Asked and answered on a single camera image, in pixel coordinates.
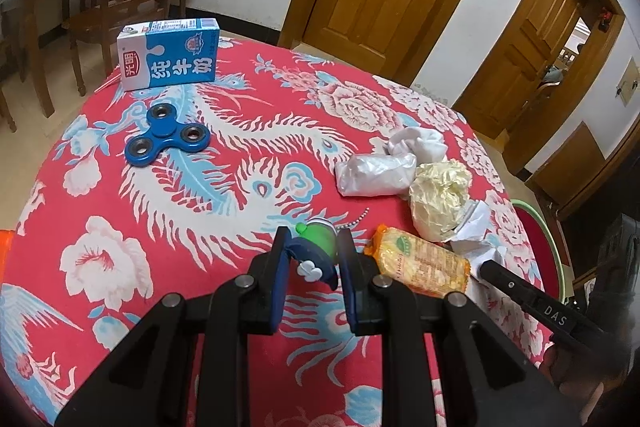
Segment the electrical outlet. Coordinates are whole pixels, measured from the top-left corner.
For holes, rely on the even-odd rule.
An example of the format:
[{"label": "electrical outlet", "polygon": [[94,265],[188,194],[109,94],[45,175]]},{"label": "electrical outlet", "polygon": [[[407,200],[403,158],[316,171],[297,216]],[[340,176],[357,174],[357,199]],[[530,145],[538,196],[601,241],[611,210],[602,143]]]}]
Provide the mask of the electrical outlet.
[{"label": "electrical outlet", "polygon": [[634,91],[640,84],[640,71],[636,66],[635,60],[631,58],[629,65],[626,67],[625,73],[623,73],[620,82],[618,83],[618,89],[616,95],[620,97],[624,105],[629,103]]}]

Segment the figurine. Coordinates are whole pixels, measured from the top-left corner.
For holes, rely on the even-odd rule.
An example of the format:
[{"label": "figurine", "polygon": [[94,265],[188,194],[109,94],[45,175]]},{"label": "figurine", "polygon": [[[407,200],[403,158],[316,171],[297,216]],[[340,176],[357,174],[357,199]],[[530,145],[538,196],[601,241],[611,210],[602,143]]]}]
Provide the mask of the figurine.
[{"label": "figurine", "polygon": [[321,281],[335,291],[338,272],[335,269],[337,232],[331,221],[313,217],[296,225],[298,237],[286,244],[289,255],[298,261],[298,275],[307,282]]}]

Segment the blue and white milk carton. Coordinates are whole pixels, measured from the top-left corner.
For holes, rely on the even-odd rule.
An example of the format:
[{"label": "blue and white milk carton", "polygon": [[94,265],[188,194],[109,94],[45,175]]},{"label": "blue and white milk carton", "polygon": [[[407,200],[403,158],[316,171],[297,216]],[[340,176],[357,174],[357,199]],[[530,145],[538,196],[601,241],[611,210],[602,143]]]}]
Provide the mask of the blue and white milk carton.
[{"label": "blue and white milk carton", "polygon": [[220,28],[215,19],[178,19],[125,26],[118,36],[124,90],[211,82]]}]

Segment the fidget spinner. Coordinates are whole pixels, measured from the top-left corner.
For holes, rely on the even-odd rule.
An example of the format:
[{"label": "fidget spinner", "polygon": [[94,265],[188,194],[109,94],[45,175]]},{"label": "fidget spinner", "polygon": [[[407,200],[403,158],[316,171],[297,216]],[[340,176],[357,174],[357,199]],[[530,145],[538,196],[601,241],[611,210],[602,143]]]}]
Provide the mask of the fidget spinner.
[{"label": "fidget spinner", "polygon": [[201,123],[180,123],[177,110],[170,103],[152,105],[146,112],[149,129],[129,140],[124,157],[134,167],[146,167],[167,147],[185,152],[199,152],[209,145],[211,133]]}]

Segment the red tablecloth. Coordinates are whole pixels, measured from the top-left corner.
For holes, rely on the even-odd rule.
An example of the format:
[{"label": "red tablecloth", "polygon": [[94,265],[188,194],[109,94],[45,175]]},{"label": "red tablecloth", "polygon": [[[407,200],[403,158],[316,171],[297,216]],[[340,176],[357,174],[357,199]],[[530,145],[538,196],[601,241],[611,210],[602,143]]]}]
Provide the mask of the red tablecloth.
[{"label": "red tablecloth", "polygon": [[[268,250],[278,226],[324,216],[349,224],[358,245],[380,222],[415,233],[405,201],[342,198],[333,175],[337,161],[382,151],[404,126],[444,133],[447,156],[473,175],[471,197],[491,209],[488,240],[508,247],[511,270],[541,285],[500,178],[455,111],[320,58],[228,38],[220,45],[213,83],[114,85],[91,96],[38,174],[7,259],[0,349],[24,399],[50,423],[161,296],[211,293]],[[178,108],[178,121],[206,123],[210,147],[130,168],[124,144],[160,101]],[[541,360],[548,333],[535,319],[477,283],[468,293]],[[350,333],[339,289],[293,271],[279,332],[249,347],[254,425],[379,425],[380,341]],[[434,387],[438,394],[437,379]]]}]

